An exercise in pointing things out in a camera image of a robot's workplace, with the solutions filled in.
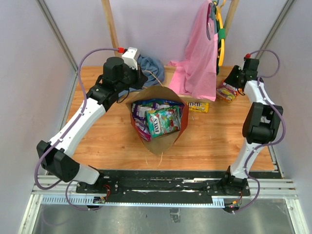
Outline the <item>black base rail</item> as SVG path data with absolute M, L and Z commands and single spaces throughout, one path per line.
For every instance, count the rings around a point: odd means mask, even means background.
M 247 179 L 233 179 L 225 171 L 101 170 L 99 182 L 79 182 L 78 194 L 110 192 L 113 203 L 147 205 L 209 204 L 213 196 L 249 196 Z

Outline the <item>yellow M&M's packet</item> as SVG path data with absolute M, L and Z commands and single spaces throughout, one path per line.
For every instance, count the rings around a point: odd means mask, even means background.
M 209 103 L 188 102 L 189 111 L 207 113 L 209 111 Z

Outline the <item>blue crumpled cloth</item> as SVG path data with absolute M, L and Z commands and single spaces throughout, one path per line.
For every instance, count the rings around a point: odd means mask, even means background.
M 160 85 L 165 80 L 164 66 L 160 60 L 139 55 L 137 63 L 143 74 L 148 78 L 148 81 L 144 84 L 145 87 Z M 137 89 L 130 88 L 130 92 L 133 91 L 137 91 Z

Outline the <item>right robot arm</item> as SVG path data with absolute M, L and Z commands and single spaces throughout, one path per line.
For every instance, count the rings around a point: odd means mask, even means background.
M 226 195 L 242 193 L 246 189 L 256 157 L 265 146 L 275 141 L 282 123 L 283 107 L 275 105 L 266 93 L 263 79 L 258 77 L 258 65 L 259 60 L 247 54 L 243 67 L 234 66 L 225 80 L 241 89 L 251 103 L 242 127 L 242 148 L 221 182 L 221 190 Z

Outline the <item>purple snack packet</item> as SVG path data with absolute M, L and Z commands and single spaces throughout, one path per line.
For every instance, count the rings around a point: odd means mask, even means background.
M 144 139 L 145 141 L 151 141 L 152 140 L 152 136 L 151 136 L 147 126 L 143 122 L 141 122 L 140 120 L 135 120 L 135 126 L 136 126 L 136 129 L 138 130 L 142 139 Z

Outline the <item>green Fox's candy bag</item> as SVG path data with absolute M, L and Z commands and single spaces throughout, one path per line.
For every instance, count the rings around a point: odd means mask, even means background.
M 152 138 L 179 131 L 181 116 L 178 106 L 146 112 L 147 126 Z

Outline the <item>green hanger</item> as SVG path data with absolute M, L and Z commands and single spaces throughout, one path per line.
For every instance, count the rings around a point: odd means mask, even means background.
M 217 65 L 216 74 L 219 74 L 219 68 L 222 66 L 224 61 L 225 52 L 225 29 L 222 28 L 218 31 L 218 51 L 217 51 Z

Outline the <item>pink shirt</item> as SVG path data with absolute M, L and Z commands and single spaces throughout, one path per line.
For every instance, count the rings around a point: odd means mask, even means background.
M 218 35 L 214 21 L 209 17 L 212 5 L 211 0 L 201 5 L 185 49 L 184 61 L 170 62 L 169 65 L 176 69 L 169 88 L 177 94 L 215 101 Z

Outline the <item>grey hanger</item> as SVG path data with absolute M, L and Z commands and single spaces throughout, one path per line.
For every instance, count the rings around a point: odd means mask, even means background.
M 212 39 L 212 36 L 217 34 L 216 16 L 215 16 L 215 4 L 210 2 L 208 4 L 206 33 L 208 40 Z

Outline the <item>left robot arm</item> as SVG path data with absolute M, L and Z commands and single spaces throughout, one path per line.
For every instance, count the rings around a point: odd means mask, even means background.
M 108 58 L 103 65 L 103 74 L 69 122 L 48 142 L 40 141 L 37 145 L 40 166 L 61 181 L 84 182 L 92 192 L 101 192 L 104 180 L 99 171 L 76 162 L 72 156 L 93 124 L 118 101 L 119 94 L 131 88 L 140 89 L 146 81 L 137 56 L 123 54 L 120 58 Z

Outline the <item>orange Fox's fruits bag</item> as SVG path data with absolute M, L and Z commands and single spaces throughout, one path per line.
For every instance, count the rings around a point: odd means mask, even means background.
M 238 90 L 230 84 L 222 81 L 216 89 L 216 97 L 227 102 L 233 102 L 238 96 Z

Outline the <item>yellow hanger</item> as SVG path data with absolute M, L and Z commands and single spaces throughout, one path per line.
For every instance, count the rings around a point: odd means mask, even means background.
M 211 9 L 211 16 L 214 21 L 214 30 L 215 33 L 218 36 L 218 49 L 217 49 L 217 67 L 219 68 L 220 66 L 223 65 L 224 61 L 224 52 L 225 52 L 225 28 L 223 27 L 223 20 L 221 16 L 221 9 L 225 3 L 225 0 L 223 3 L 218 6 L 219 1 L 218 0 L 213 0 L 212 1 L 212 9 Z

